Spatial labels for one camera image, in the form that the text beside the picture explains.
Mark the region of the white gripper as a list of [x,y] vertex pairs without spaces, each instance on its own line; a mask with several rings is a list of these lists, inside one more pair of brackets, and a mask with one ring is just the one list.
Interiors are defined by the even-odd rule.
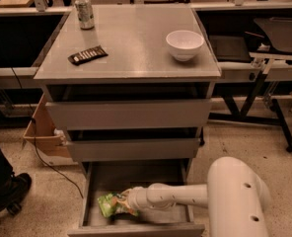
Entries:
[[120,200],[126,207],[134,211],[150,207],[149,200],[147,199],[147,189],[142,187],[125,190],[121,193]]

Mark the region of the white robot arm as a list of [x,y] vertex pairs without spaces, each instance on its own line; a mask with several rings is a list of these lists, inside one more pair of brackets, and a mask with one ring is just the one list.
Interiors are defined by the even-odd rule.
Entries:
[[269,237],[263,212],[270,192],[261,177],[243,161],[222,157],[212,163],[205,185],[155,183],[124,192],[131,210],[164,210],[174,204],[206,206],[211,237]]

